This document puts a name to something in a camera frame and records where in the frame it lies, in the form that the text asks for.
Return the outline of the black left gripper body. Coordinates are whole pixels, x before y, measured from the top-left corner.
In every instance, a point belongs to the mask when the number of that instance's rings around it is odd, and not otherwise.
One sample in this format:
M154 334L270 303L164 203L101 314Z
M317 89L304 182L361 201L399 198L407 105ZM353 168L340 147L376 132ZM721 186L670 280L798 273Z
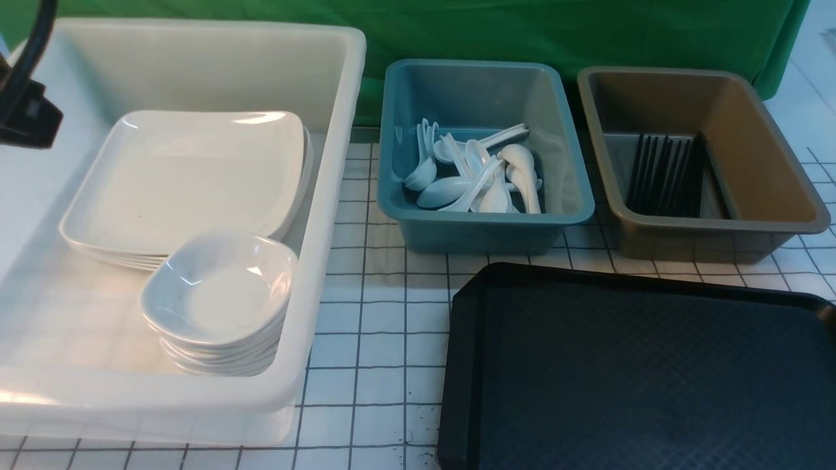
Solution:
M45 96L46 87L29 80L11 116L2 124L3 146L50 149L59 133L62 111Z

